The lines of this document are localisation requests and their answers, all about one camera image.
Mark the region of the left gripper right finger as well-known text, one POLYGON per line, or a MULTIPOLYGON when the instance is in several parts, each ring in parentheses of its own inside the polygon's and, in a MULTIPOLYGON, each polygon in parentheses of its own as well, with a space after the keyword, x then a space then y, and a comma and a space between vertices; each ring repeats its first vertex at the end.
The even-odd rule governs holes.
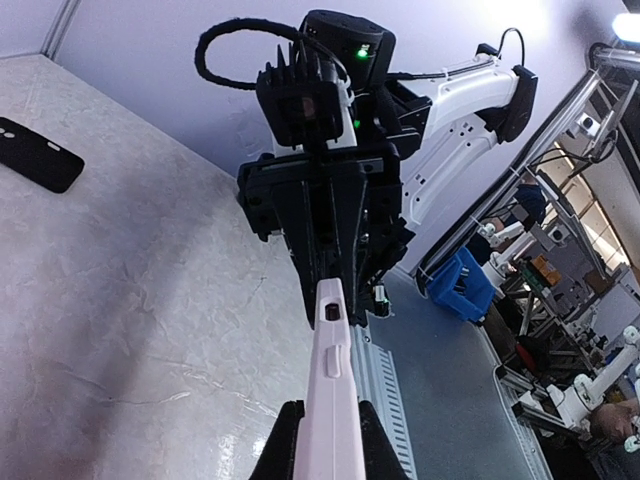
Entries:
POLYGON ((373 404, 359 402, 360 428, 367 480, 407 480, 373 404))

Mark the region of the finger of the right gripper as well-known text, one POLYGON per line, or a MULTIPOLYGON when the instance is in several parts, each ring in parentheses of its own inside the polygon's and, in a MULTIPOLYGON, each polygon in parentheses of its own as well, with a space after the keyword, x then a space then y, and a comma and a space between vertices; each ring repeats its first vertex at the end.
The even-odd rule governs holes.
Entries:
POLYGON ((356 316, 358 299, 358 249, 360 226, 367 200, 367 175, 361 171, 336 176, 330 182, 336 259, 350 320, 356 316))
POLYGON ((271 198, 298 274, 307 321, 314 330, 320 271, 309 185, 280 178, 271 187, 271 198))

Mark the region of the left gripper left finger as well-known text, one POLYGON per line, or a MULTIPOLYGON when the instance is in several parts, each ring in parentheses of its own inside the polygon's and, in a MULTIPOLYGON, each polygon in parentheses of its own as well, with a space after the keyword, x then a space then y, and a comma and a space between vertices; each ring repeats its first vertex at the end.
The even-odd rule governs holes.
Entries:
POLYGON ((303 400, 285 402, 265 442, 250 480, 291 480, 299 424, 305 415, 303 400))

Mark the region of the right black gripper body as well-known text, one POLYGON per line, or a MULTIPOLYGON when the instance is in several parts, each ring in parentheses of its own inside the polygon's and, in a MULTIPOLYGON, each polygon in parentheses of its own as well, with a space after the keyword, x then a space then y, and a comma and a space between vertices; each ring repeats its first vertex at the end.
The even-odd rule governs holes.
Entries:
POLYGON ((365 147, 276 157, 263 154, 240 167, 238 202, 251 229, 261 240, 281 230, 271 198, 280 178, 309 185, 316 236, 319 278, 340 276, 331 205, 330 182, 336 176, 361 171, 367 175, 367 200, 360 226, 358 280, 381 277, 406 253, 412 238, 401 217, 400 159, 389 142, 365 147))

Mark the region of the pink phone case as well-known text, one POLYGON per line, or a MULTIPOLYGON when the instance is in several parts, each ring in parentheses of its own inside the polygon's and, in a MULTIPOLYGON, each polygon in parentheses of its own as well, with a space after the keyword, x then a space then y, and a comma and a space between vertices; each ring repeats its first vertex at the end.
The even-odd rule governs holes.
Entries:
POLYGON ((309 382, 293 477, 366 477, 350 325, 338 278, 321 280, 316 289, 309 382))

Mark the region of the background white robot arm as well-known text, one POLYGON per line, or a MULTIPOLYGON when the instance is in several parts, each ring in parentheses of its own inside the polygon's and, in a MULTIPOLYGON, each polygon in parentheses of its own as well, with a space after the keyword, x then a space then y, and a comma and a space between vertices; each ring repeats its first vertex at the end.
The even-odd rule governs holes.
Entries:
MULTIPOLYGON (((628 367, 639 365, 637 329, 626 327, 624 337, 621 353, 595 378, 580 374, 564 390, 553 384, 542 387, 505 365, 492 365, 493 390, 501 412, 509 422, 513 436, 511 445, 526 463, 526 479, 552 477, 535 432, 546 431, 566 437, 575 434, 579 439, 587 439, 589 414, 604 402, 606 391, 628 367)), ((353 327, 351 339, 359 398, 371 402, 375 408, 403 477, 416 479, 414 450, 393 355, 372 343, 367 328, 353 327)))

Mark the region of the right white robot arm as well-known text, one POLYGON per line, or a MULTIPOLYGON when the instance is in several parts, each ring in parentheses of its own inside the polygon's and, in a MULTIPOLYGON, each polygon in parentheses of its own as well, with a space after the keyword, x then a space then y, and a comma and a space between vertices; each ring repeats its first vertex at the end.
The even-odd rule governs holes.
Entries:
POLYGON ((306 317, 322 280, 342 283, 354 325, 382 302, 375 289, 406 254, 438 190, 531 117, 537 76, 506 68, 500 48, 436 73, 391 72, 395 35, 368 19, 315 9, 299 27, 258 18, 216 24, 194 53, 204 80, 252 91, 271 151, 239 168, 238 201, 252 231, 281 233, 306 317), (212 72, 209 46, 239 31, 284 39, 253 82, 212 72))

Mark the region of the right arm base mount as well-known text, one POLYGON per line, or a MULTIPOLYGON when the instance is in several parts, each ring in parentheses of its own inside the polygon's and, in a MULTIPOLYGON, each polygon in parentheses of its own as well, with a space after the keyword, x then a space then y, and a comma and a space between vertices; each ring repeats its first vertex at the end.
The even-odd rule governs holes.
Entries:
POLYGON ((366 310, 379 318, 388 318, 392 313, 391 301, 382 281, 370 286, 366 310))

